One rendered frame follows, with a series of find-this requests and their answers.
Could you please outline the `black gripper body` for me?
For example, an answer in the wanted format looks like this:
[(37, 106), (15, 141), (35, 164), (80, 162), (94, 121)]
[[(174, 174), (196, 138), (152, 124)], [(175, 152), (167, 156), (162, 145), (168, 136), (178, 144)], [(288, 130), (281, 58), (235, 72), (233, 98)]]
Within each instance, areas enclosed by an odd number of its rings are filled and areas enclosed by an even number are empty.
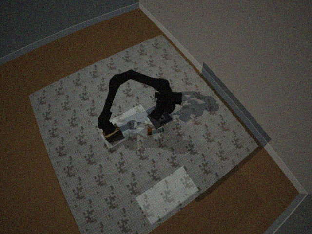
[(162, 108), (165, 107), (167, 104), (161, 105), (158, 103), (158, 101), (156, 101), (156, 110), (152, 110), (152, 112), (150, 113), (150, 117), (159, 121), (159, 119), (161, 118), (161, 113), (163, 112)]

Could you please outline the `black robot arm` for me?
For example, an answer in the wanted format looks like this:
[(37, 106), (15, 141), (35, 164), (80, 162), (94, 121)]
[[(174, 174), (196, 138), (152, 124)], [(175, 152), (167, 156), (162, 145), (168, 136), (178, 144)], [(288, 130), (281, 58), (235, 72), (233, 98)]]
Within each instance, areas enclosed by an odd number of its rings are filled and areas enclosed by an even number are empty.
[(120, 85), (124, 84), (129, 80), (134, 80), (139, 83), (152, 86), (157, 91), (159, 91), (155, 92), (154, 98), (157, 98), (158, 103), (161, 105), (167, 104), (165, 107), (162, 108), (162, 110), (165, 110), (169, 114), (174, 111), (174, 109), (176, 108), (176, 104), (181, 105), (182, 103), (182, 92), (172, 92), (169, 82), (165, 79), (152, 78), (144, 74), (138, 73), (132, 69), (125, 71), (121, 74), (116, 74), (110, 79), (107, 99), (103, 111), (97, 119), (97, 127), (99, 129), (102, 129), (105, 135), (108, 135), (115, 131), (114, 125), (109, 121), (112, 114), (112, 112), (110, 112), (110, 109), (118, 88), (120, 87)]

